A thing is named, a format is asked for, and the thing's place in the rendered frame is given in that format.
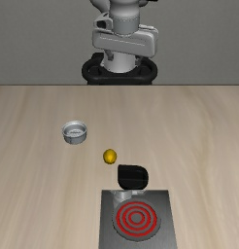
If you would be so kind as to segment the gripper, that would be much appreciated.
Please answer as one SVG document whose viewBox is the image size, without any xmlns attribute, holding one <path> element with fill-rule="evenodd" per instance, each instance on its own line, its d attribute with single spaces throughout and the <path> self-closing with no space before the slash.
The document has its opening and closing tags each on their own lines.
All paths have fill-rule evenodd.
<svg viewBox="0 0 239 249">
<path fill-rule="evenodd" d="M 117 52 L 135 55 L 135 64 L 140 64 L 143 57 L 155 56 L 157 40 L 158 30 L 143 24 L 130 36 L 119 36 L 102 28 L 95 28 L 92 32 L 92 45 L 96 49 L 105 50 L 109 61 L 114 60 L 113 52 Z"/>
</svg>

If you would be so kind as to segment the grey ramekin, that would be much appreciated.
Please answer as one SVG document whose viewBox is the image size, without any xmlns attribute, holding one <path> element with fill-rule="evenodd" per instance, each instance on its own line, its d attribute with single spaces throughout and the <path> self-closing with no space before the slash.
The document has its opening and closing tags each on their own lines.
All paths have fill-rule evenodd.
<svg viewBox="0 0 239 249">
<path fill-rule="evenodd" d="M 61 131 L 68 144 L 78 145 L 86 140 L 87 128 L 81 121 L 68 122 L 62 127 Z"/>
</svg>

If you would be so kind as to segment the yellow lemon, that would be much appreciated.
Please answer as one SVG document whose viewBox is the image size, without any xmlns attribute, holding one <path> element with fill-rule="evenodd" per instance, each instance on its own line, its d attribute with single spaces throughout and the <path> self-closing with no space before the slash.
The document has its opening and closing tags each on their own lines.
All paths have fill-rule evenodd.
<svg viewBox="0 0 239 249">
<path fill-rule="evenodd" d="M 113 149 L 108 149 L 103 153 L 103 160 L 107 164 L 113 164 L 117 160 L 117 153 Z"/>
</svg>

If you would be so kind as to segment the grey stove plate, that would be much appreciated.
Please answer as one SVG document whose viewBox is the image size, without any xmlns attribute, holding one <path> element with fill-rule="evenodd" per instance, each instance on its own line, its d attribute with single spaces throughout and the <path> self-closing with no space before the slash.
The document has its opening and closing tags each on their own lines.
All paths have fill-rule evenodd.
<svg viewBox="0 0 239 249">
<path fill-rule="evenodd" d="M 98 249 L 178 249 L 169 193 L 103 190 Z"/>
</svg>

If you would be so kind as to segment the black rounded block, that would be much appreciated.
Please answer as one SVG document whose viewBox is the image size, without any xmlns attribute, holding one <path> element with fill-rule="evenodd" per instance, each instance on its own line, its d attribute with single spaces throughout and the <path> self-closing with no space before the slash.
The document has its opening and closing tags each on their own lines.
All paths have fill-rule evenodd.
<svg viewBox="0 0 239 249">
<path fill-rule="evenodd" d="M 120 164 L 118 183 L 124 190 L 144 190 L 149 183 L 149 173 L 140 165 Z"/>
</svg>

